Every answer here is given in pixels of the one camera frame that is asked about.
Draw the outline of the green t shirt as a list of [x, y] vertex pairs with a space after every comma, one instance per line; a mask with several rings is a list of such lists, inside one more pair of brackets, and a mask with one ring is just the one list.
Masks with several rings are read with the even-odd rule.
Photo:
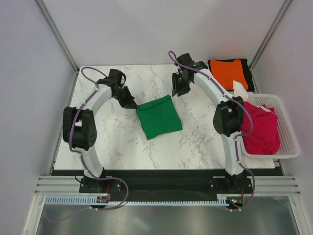
[[136, 114], [147, 140], [183, 129], [170, 95], [139, 105]]

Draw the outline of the white plastic basket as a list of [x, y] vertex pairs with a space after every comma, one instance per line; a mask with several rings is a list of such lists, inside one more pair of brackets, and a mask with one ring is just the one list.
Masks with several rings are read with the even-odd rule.
[[265, 105], [267, 108], [274, 109], [275, 114], [278, 116], [280, 148], [277, 153], [270, 155], [249, 154], [245, 149], [243, 140], [240, 140], [242, 156], [257, 159], [289, 159], [298, 157], [300, 154], [299, 144], [281, 99], [273, 94], [249, 93], [247, 101], [252, 105]]

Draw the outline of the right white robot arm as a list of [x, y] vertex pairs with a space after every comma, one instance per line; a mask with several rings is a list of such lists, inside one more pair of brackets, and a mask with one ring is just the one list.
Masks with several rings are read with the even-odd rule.
[[225, 154], [225, 171], [231, 175], [224, 180], [224, 187], [234, 193], [242, 186], [239, 175], [243, 172], [240, 166], [241, 156], [238, 137], [244, 121], [244, 102], [234, 97], [214, 78], [203, 61], [195, 62], [189, 53], [176, 57], [173, 51], [168, 55], [178, 71], [172, 74], [172, 96], [182, 96], [190, 92], [191, 84], [200, 87], [215, 105], [213, 126], [221, 135]]

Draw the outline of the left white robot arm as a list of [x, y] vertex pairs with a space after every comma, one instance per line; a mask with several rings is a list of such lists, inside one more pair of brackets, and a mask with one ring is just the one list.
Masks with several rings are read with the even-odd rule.
[[63, 111], [63, 140], [69, 144], [71, 152], [80, 155], [84, 175], [92, 178], [90, 187], [96, 192], [107, 188], [107, 180], [102, 173], [104, 168], [99, 162], [95, 150], [97, 129], [95, 116], [100, 108], [111, 98], [118, 101], [124, 109], [137, 109], [134, 97], [125, 85], [126, 75], [116, 69], [110, 69], [105, 75], [102, 71], [83, 67], [82, 76], [94, 84], [94, 89], [79, 107], [66, 107]]

